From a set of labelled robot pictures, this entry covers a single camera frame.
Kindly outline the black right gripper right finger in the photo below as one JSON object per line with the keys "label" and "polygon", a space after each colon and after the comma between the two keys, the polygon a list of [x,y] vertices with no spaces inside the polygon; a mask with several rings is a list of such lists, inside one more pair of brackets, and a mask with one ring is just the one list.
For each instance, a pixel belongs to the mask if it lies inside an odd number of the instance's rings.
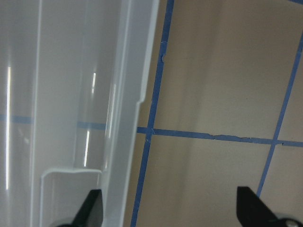
{"label": "black right gripper right finger", "polygon": [[284,226],[284,222],[247,186],[237,187],[236,215],[242,227]]}

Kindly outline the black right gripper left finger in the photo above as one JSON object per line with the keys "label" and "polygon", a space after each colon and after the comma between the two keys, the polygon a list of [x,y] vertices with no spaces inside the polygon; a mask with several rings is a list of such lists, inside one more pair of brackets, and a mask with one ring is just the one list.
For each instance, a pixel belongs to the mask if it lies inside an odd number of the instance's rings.
{"label": "black right gripper left finger", "polygon": [[101,189],[90,190],[73,219],[74,227],[100,227],[103,223],[103,197]]}

